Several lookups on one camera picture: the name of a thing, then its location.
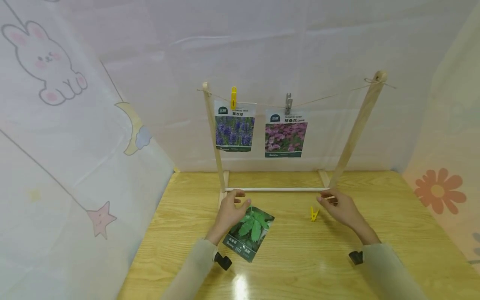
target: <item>clothespin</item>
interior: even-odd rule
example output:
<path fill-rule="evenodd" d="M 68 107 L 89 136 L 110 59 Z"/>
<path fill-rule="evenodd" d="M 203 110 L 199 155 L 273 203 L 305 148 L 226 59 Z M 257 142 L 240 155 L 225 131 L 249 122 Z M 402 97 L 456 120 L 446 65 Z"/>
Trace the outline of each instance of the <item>clothespin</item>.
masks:
<path fill-rule="evenodd" d="M 315 220 L 317 219 L 317 216 L 318 216 L 318 213 L 320 212 L 320 209 L 317 210 L 316 213 L 313 212 L 313 206 L 310 206 L 310 216 L 311 216 L 311 219 L 312 219 L 312 222 L 315 222 Z"/>
<path fill-rule="evenodd" d="M 287 99 L 285 101 L 285 115 L 290 114 L 290 109 L 292 108 L 292 103 L 293 103 L 292 94 L 287 93 Z"/>
<path fill-rule="evenodd" d="M 230 100 L 230 109 L 233 110 L 237 107 L 237 87 L 232 87 L 232 98 Z"/>

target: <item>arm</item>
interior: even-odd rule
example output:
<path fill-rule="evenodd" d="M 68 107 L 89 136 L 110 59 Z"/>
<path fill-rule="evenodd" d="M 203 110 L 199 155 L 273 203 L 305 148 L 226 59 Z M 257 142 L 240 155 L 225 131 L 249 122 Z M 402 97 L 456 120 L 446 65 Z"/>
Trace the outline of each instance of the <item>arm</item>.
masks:
<path fill-rule="evenodd" d="M 350 227 L 363 244 L 363 260 L 368 273 L 380 287 L 384 299 L 427 300 L 393 249 L 382 244 L 375 231 L 358 211 L 353 199 L 337 191 L 321 192 L 317 201 L 338 222 Z"/>
<path fill-rule="evenodd" d="M 177 276 L 162 295 L 162 300 L 190 300 L 195 297 L 214 264 L 218 243 L 245 216 L 250 206 L 251 201 L 247 199 L 240 208 L 236 208 L 235 203 L 240 203 L 236 196 L 243 197 L 245 192 L 233 190 L 222 200 L 215 224 L 205 239 L 198 240 L 192 248 Z"/>

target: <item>yellow clothespin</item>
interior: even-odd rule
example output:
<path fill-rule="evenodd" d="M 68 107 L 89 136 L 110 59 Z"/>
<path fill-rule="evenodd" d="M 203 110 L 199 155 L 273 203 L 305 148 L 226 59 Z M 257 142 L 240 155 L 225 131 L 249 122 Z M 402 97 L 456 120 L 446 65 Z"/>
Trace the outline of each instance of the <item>yellow clothespin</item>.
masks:
<path fill-rule="evenodd" d="M 310 215 L 312 217 L 312 222 L 315 222 L 315 220 L 317 219 L 317 215 L 318 213 L 320 212 L 320 209 L 317 210 L 316 213 L 313 212 L 313 206 L 310 206 Z"/>
<path fill-rule="evenodd" d="M 237 87 L 232 87 L 232 100 L 230 101 L 230 109 L 235 109 L 237 107 Z"/>

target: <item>cartoon rabbit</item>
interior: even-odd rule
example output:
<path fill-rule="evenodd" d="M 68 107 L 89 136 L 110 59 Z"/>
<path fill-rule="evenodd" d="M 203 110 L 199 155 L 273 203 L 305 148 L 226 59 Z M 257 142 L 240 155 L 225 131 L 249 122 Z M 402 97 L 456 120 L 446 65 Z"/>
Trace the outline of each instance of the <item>cartoon rabbit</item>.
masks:
<path fill-rule="evenodd" d="M 20 65 L 44 82 L 38 94 L 49 105 L 59 105 L 82 93 L 87 81 L 80 72 L 72 69 L 72 62 L 63 48 L 50 39 L 39 24 L 28 21 L 26 32 L 11 24 L 2 27 L 2 33 L 15 46 Z"/>

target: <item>crescent moon drawing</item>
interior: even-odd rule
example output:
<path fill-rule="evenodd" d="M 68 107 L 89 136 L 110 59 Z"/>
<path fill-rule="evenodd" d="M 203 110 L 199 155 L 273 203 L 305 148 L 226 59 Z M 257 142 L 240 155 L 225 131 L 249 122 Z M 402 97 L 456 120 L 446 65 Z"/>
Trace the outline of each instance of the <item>crescent moon drawing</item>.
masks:
<path fill-rule="evenodd" d="M 147 146 L 150 143 L 152 135 L 148 129 L 143 125 L 140 117 L 137 115 L 133 107 L 128 102 L 119 102 L 115 104 L 118 108 L 123 110 L 132 123 L 132 137 L 128 143 L 127 148 L 123 151 L 126 155 L 132 155 L 139 149 Z"/>

